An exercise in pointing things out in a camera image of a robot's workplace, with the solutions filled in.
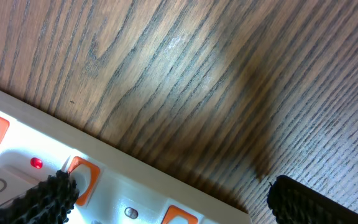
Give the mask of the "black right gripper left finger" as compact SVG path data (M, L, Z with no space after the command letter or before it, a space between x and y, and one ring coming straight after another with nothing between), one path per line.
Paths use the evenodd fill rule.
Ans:
M80 191L76 180L61 170L23 194L0 205L0 224L64 224Z

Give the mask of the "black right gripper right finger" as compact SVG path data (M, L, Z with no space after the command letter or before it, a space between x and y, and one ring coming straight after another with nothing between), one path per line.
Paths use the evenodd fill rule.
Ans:
M286 175L270 185L267 204L278 224L358 223L358 213Z

